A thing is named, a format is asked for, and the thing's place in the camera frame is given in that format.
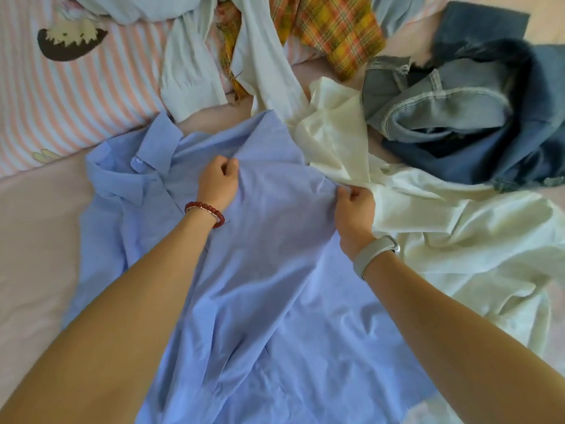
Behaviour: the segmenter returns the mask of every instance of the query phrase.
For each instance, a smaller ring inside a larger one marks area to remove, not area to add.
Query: watch strap
[[[363,278],[363,273],[369,263],[371,263],[371,260],[385,251],[394,251],[395,253],[400,251],[400,245],[390,235],[385,235],[376,239],[359,252],[355,260],[353,260],[353,270],[357,276],[362,280],[365,280],[365,278]]]

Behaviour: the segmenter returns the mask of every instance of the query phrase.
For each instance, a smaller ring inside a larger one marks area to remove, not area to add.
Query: blue collar
[[[139,165],[144,162],[159,174],[167,175],[173,154],[182,139],[182,131],[165,113],[161,113],[145,129],[110,138],[87,155],[88,178],[97,192],[108,192],[140,206],[143,202],[147,175],[116,172],[106,168],[113,165],[112,161],[116,157],[112,148],[119,146],[116,140],[126,140],[132,135],[144,136],[135,157],[131,160],[131,167],[139,172]]]

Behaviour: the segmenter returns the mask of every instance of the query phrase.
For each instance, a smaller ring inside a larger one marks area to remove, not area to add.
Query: orange and yellow plaid garment
[[[385,46],[371,11],[371,0],[269,0],[271,18],[282,45],[289,35],[326,54],[341,80],[350,78]],[[231,71],[233,49],[241,28],[241,12],[231,1],[219,3],[217,27],[224,36],[220,63],[236,91],[247,95]]]

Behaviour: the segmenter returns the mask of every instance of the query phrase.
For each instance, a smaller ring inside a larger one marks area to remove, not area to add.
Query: person
[[[238,161],[218,156],[201,174],[197,199],[224,211],[237,188]],[[374,213],[371,192],[338,189],[335,225],[351,260],[375,239]],[[132,423],[215,223],[200,208],[188,211],[60,333],[0,410],[0,423]],[[564,378],[392,251],[374,258],[364,278],[465,423],[565,422]]]

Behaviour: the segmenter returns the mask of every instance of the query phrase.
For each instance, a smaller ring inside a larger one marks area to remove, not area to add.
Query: red bead
[[[194,207],[198,207],[198,208],[202,208],[204,210],[207,210],[207,211],[209,211],[210,213],[212,213],[216,216],[217,223],[214,225],[213,229],[217,229],[225,223],[225,217],[222,213],[220,213],[216,208],[209,206],[208,204],[205,204],[203,202],[189,202],[184,207],[184,213],[187,213],[188,210],[190,210],[191,208],[194,208]]]

